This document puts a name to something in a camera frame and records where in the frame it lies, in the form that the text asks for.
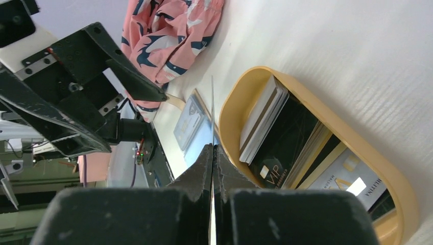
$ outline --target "cable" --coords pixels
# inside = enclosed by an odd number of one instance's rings
[[[135,184],[135,176],[136,176],[136,175],[137,175],[137,164],[134,163],[134,173],[133,173],[133,176],[132,176],[131,188],[134,187],[134,184]]]
[[[33,148],[35,148],[35,147],[44,146],[44,145],[46,145],[46,144],[48,144],[48,143],[49,143],[48,140],[43,140],[43,141],[41,141],[41,142],[34,143],[33,145],[31,145],[31,146],[29,146],[29,147],[27,147],[27,148],[24,148],[23,150],[29,150],[29,149],[33,149]]]
[[[17,157],[17,158],[22,158],[22,152],[21,152],[21,156],[18,156],[18,154],[16,153],[16,151],[15,151],[15,149],[13,148],[13,146],[11,145],[11,143],[8,141],[8,140],[5,140],[6,141],[6,143],[10,146],[10,148],[11,148],[11,150],[12,150],[12,152],[13,152],[13,154]]]
[[[58,163],[63,164],[63,165],[66,165],[66,166],[69,166],[69,167],[75,167],[75,165],[73,165],[73,164],[71,164],[71,163],[68,163],[68,162],[61,162],[61,161],[58,161]]]
[[[87,187],[87,157],[83,155],[83,186]]]
[[[119,106],[119,108],[117,109],[117,111],[121,111],[122,108],[123,108],[123,106],[125,106],[126,102],[128,102],[128,101],[129,101],[128,98],[124,99],[124,100],[122,101],[121,106]]]
[[[132,104],[131,100],[128,100],[128,102],[129,102],[129,106],[131,107],[131,109],[132,109],[135,113],[137,113],[137,112],[138,112],[138,111],[137,111],[137,108],[135,108],[135,106]]]

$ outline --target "pink garment with bird print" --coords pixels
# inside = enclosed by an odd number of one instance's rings
[[[224,0],[129,0],[122,52],[145,77],[166,89],[209,45],[223,4]],[[130,100],[146,121],[153,120],[159,102]]]

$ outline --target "pink fabric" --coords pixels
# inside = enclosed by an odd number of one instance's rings
[[[86,181],[104,181],[107,179],[108,166],[110,164],[111,153],[95,152],[86,155]],[[80,172],[80,183],[84,182],[84,157],[78,157],[78,170]]]
[[[184,74],[209,45],[223,4],[224,0],[129,0],[121,49],[162,87]],[[147,121],[160,104],[131,101]]]

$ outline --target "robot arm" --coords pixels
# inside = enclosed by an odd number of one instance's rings
[[[34,23],[35,1],[0,0],[0,102],[58,150],[76,157],[137,141],[150,125],[121,119],[110,68],[135,100],[165,93],[123,55],[100,23],[58,40]]]

